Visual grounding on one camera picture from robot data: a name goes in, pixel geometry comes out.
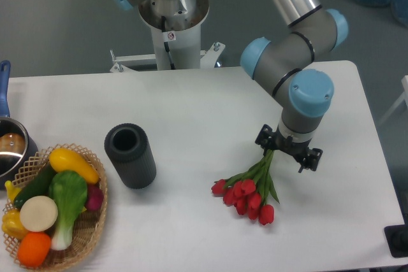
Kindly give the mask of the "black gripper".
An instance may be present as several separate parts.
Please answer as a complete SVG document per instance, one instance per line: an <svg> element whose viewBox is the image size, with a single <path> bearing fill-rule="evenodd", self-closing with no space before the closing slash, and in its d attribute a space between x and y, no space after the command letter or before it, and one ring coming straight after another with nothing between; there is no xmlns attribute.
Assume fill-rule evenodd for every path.
<svg viewBox="0 0 408 272"><path fill-rule="evenodd" d="M298 170L304 169L315 172L317 170L323 151L320 148L309 148L310 141L297 143L292 136L284 137L280 130L273 129L264 124L256 137L255 144L259 145L265 152L278 150L292 156L300 164Z"/></svg>

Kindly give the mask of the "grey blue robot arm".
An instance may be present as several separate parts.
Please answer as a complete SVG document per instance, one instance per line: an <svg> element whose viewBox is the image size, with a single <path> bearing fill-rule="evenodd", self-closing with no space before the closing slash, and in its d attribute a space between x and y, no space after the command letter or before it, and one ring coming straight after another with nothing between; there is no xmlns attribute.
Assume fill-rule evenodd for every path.
<svg viewBox="0 0 408 272"><path fill-rule="evenodd" d="M159 70L201 68L201 24L208 0L114 0L123 10L137 8L150 27ZM309 68L317 57L347 37L348 24L337 10L318 0L273 0L288 25L278 44L258 38L244 49L240 65L282 107L276 130L264 126L256 143L264 150L292 156L302 169L316 170L322 150L310 141L330 107L334 85L328 75Z"/></svg>

